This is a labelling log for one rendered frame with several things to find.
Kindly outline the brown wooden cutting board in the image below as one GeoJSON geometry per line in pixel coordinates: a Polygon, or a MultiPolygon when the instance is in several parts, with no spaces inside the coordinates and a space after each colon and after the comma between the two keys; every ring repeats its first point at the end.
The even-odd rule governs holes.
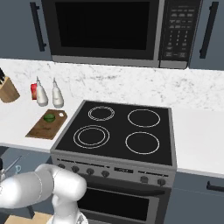
{"type": "Polygon", "coordinates": [[[48,109],[33,128],[26,134],[26,137],[53,140],[66,119],[67,113],[64,110],[48,109]],[[46,114],[54,114],[55,120],[53,122],[46,122],[44,120],[44,115],[46,114]]]}

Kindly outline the black hob with steel stove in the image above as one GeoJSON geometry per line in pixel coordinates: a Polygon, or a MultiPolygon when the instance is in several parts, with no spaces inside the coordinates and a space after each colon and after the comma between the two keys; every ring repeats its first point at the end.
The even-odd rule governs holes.
{"type": "Polygon", "coordinates": [[[66,170],[78,166],[78,175],[101,177],[138,184],[146,176],[146,185],[172,191],[177,159],[170,108],[83,101],[51,149],[54,165],[66,170]]]}

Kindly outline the white bottle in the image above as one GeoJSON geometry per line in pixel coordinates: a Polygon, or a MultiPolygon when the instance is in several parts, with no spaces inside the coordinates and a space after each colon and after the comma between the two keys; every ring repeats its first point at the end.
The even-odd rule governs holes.
{"type": "Polygon", "coordinates": [[[58,84],[56,80],[52,82],[53,88],[52,88],[52,104],[55,108],[59,109],[64,106],[64,99],[62,96],[62,93],[58,87],[58,84]]]}
{"type": "Polygon", "coordinates": [[[48,104],[48,97],[40,83],[40,80],[37,80],[37,103],[40,107],[44,107],[48,104]]]}

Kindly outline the red packet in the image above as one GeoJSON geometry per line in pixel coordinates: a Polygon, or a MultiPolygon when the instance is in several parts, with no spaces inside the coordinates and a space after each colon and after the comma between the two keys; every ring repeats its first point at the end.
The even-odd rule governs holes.
{"type": "Polygon", "coordinates": [[[37,83],[31,84],[31,97],[33,100],[37,100],[37,83]]]}

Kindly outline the black and steel microwave oven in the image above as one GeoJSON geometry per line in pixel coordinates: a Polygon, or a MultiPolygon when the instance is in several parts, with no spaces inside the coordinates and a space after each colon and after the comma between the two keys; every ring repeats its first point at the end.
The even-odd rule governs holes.
{"type": "Polygon", "coordinates": [[[52,60],[185,69],[201,0],[42,0],[52,60]]]}

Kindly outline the black glass oven door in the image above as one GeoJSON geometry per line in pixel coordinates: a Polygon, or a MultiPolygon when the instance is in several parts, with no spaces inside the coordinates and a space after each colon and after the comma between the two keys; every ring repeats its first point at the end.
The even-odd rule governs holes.
{"type": "Polygon", "coordinates": [[[164,188],[165,194],[136,196],[87,187],[78,206],[93,221],[108,224],[164,224],[171,189],[157,187],[164,188]]]}

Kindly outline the grey-blue base cupboard front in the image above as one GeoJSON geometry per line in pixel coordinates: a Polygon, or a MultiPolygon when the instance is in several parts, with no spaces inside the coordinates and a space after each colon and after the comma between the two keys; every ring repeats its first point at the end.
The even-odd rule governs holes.
{"type": "MultiPolygon", "coordinates": [[[[52,162],[49,153],[0,146],[0,158],[3,160],[4,168],[7,168],[19,156],[21,158],[17,161],[17,165],[21,166],[21,173],[32,172],[39,165],[52,162]]],[[[4,223],[10,215],[32,219],[35,212],[53,214],[52,197],[33,206],[17,209],[0,208],[0,222],[4,223]]]]}
{"type": "Polygon", "coordinates": [[[224,224],[224,192],[207,190],[207,181],[224,187],[224,178],[177,172],[164,224],[224,224]]]}

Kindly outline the wooden knife block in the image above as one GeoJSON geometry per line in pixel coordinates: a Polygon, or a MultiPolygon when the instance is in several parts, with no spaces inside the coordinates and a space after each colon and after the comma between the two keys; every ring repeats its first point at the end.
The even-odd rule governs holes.
{"type": "Polygon", "coordinates": [[[0,99],[2,102],[14,102],[20,97],[16,87],[9,77],[5,77],[3,84],[0,84],[0,99]]]}

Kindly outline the grey-blue wall cupboard door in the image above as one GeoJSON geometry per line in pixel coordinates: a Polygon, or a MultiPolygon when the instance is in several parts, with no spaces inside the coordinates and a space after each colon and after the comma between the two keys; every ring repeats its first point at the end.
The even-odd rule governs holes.
{"type": "Polygon", "coordinates": [[[0,0],[0,58],[52,59],[41,0],[0,0]],[[39,50],[30,2],[39,7],[38,19],[46,43],[43,52],[39,50]]]}
{"type": "Polygon", "coordinates": [[[189,67],[192,69],[224,71],[224,0],[202,0],[189,67]],[[207,28],[209,7],[212,2],[218,2],[219,6],[206,57],[201,59],[200,49],[207,28]]]}

